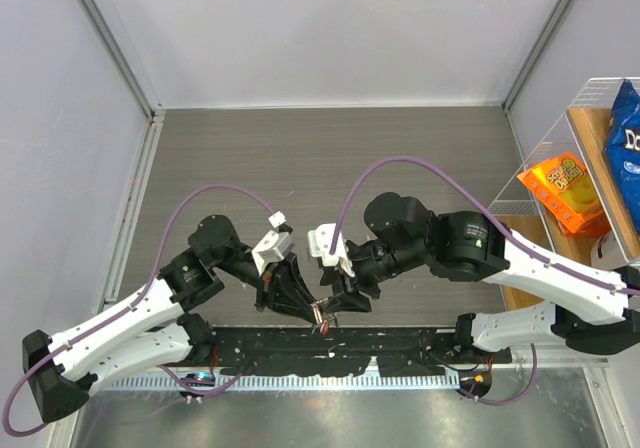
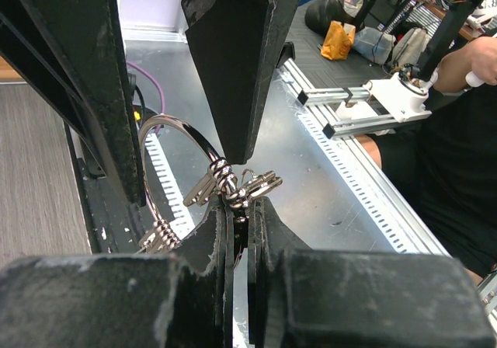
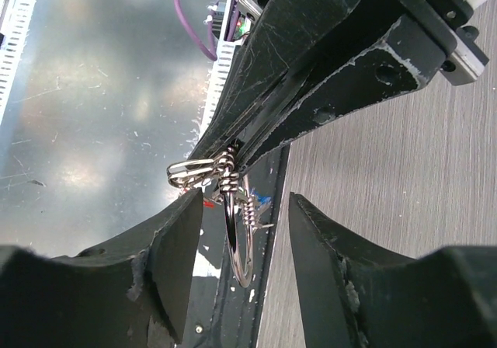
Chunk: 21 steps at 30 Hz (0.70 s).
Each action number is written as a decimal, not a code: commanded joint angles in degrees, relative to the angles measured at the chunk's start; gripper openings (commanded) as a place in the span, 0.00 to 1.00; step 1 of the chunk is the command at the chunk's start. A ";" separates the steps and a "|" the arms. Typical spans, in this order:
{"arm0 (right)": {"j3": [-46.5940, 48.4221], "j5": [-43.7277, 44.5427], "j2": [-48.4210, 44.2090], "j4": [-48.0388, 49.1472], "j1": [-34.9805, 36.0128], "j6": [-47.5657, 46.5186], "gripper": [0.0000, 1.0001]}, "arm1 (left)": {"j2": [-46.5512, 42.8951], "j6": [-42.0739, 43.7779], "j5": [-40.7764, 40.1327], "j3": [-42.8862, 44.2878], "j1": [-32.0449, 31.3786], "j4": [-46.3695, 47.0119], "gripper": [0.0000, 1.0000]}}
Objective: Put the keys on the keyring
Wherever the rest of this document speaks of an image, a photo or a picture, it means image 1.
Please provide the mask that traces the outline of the keyring with tagged keys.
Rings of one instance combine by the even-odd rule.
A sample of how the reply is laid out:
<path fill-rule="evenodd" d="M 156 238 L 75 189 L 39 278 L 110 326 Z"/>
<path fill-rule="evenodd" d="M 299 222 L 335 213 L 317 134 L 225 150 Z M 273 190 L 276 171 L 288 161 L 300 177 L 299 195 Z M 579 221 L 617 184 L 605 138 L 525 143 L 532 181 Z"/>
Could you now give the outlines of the keyring with tagged keys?
<path fill-rule="evenodd" d="M 314 316 L 312 331 L 318 331 L 322 336 L 328 335 L 333 327 L 338 327 L 337 316 L 328 311 L 329 302 L 329 298 L 322 298 L 310 304 Z"/>

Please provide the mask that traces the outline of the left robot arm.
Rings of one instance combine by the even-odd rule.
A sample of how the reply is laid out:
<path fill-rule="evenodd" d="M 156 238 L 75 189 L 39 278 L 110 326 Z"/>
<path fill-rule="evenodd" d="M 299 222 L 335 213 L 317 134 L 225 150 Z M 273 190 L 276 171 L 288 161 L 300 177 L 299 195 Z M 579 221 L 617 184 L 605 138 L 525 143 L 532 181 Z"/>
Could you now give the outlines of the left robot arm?
<path fill-rule="evenodd" d="M 275 212 L 269 223 L 270 230 L 249 246 L 228 217 L 208 216 L 187 249 L 155 266 L 132 295 L 73 328 L 27 335 L 23 370 L 41 420 L 65 418 L 104 386 L 149 367 L 207 363 L 215 337 L 194 310 L 223 290 L 219 271 L 254 287 L 257 308 L 317 322 L 286 217 Z"/>

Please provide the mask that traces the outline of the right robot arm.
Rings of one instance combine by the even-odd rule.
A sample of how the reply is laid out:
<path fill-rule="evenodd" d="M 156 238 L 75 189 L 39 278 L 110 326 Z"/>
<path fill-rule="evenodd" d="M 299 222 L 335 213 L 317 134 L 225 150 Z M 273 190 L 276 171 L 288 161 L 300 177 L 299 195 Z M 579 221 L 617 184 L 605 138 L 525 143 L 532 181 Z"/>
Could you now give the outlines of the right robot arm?
<path fill-rule="evenodd" d="M 485 215 L 437 215 L 418 199 L 387 192 L 371 201 L 363 219 L 374 239 L 358 245 L 335 224 L 307 234 L 311 257 L 332 289 L 316 312 L 368 313 L 381 283 L 426 266 L 451 282 L 507 285 L 539 303 L 497 314 L 466 313 L 456 320 L 452 348 L 473 362 L 519 345 L 555 344 L 591 355 L 614 355 L 639 343 L 639 313 L 629 290 L 639 286 L 631 266 L 598 270 L 553 253 Z"/>

